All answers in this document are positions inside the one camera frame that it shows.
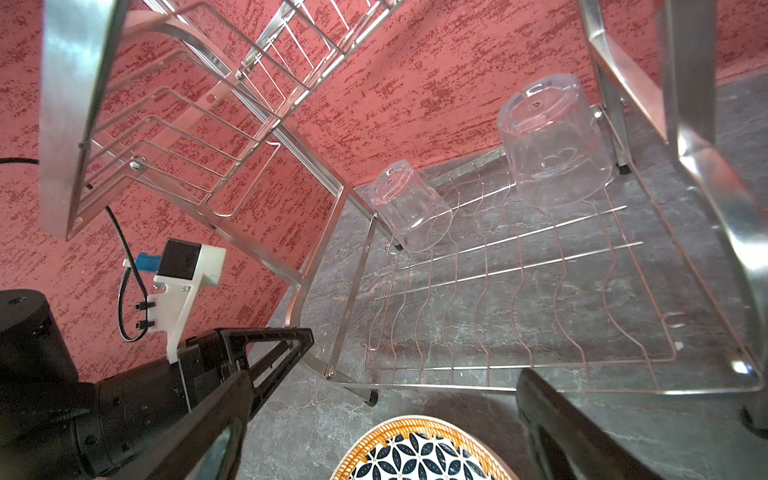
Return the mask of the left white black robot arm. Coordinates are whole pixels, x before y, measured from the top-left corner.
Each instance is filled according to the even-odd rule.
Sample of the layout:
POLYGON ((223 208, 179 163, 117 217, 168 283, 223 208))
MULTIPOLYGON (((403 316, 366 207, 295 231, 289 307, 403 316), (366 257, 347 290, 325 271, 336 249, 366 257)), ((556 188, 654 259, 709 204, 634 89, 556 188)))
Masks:
POLYGON ((95 383, 46 297, 1 294, 5 479, 231 479, 247 426, 313 345, 307 328, 214 329, 95 383))

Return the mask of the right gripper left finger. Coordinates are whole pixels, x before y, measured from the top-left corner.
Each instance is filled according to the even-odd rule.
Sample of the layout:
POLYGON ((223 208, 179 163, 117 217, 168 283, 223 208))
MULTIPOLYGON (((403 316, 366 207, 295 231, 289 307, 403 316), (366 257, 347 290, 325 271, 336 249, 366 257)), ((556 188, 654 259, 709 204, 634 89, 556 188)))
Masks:
POLYGON ((253 385, 245 372, 221 384, 114 479, 233 479, 250 418, 253 385))

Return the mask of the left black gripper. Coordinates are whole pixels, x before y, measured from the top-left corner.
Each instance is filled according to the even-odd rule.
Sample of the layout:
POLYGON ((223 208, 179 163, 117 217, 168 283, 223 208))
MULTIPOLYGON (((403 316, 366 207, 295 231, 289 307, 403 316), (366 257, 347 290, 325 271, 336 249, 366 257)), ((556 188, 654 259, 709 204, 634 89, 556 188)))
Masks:
POLYGON ((177 357, 189 411, 231 375, 248 371, 253 420, 313 345, 310 328, 223 328, 187 339, 177 357))

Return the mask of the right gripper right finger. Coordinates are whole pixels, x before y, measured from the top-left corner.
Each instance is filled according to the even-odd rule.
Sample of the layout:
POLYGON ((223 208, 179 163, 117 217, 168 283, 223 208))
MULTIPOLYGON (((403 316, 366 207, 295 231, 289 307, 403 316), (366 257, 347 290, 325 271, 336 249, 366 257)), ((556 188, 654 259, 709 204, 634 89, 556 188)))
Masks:
POLYGON ((541 479, 657 479, 534 370, 521 371, 517 409, 541 479))

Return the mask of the clear glass cup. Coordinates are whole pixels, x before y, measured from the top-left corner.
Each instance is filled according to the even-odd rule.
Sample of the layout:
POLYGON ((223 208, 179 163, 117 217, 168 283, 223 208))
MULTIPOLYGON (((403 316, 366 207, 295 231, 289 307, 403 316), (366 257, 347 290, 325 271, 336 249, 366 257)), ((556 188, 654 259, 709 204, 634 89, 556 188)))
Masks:
POLYGON ((579 202, 614 177, 597 118, 573 74, 523 87, 502 106, 497 129, 518 195, 534 208, 579 202))
POLYGON ((371 183, 367 198, 409 253, 434 247, 452 224, 446 200, 406 160, 389 165, 371 183))

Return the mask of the steel two-tier dish rack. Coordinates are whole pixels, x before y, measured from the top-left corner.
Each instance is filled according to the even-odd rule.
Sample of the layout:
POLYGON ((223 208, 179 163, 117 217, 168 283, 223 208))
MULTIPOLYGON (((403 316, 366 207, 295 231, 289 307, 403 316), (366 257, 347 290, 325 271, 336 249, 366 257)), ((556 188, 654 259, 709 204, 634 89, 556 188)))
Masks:
POLYGON ((514 394, 534 369, 568 393, 746 393, 767 433, 767 213, 718 151, 712 1, 661 1, 651 79, 578 14, 614 177, 579 202, 523 202, 503 147, 429 181, 448 233, 409 253, 287 119, 398 8, 283 1, 246 33, 205 1, 48 1, 41 208, 71 238, 131 186, 175 204, 288 286, 287 326, 347 207, 365 220, 344 308, 305 364, 383 389, 514 394))

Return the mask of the white patterned deep plate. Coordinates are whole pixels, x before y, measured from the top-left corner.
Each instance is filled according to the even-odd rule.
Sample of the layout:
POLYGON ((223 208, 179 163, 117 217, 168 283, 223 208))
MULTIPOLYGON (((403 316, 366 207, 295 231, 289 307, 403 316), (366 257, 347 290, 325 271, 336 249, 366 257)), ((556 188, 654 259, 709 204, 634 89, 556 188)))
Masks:
POLYGON ((459 427, 430 416, 386 420, 361 436, 334 479, 515 479, 491 448, 459 427))

